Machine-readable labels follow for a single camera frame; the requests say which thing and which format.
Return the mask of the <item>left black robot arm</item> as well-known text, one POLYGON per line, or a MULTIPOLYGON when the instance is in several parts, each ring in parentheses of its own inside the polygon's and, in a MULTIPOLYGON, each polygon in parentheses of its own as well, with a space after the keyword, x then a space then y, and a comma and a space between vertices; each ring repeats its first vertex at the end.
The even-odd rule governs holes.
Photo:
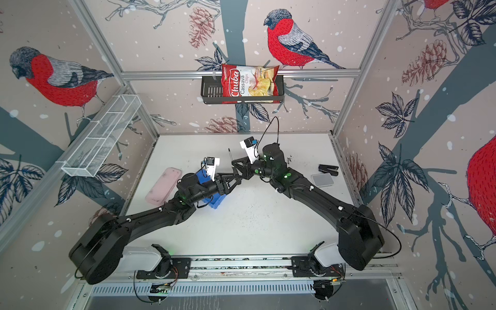
POLYGON ((186 221, 199 201, 215 194, 228 195, 241 181, 242 176, 236 173, 219 173, 205 183, 200 183, 194 173, 186 174, 177 183, 174 197, 159 207, 129 216, 102 214, 76 242, 68 257, 88 284, 98 284, 116 271, 129 243, 186 221))

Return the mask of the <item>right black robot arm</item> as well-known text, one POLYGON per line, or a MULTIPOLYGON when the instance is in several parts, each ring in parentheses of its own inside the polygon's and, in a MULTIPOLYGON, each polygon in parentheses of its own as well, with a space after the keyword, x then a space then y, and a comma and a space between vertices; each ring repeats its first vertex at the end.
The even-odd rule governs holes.
POLYGON ((379 224, 371 209, 355 207, 319 189, 302 173, 288 167, 278 143, 268 144, 258 153, 258 142, 249 137, 240 142, 247 156, 231 162, 248 180, 254 175, 276 192, 306 205, 329 222, 338 232, 338 252, 352 268, 362 271, 384 245, 379 224))

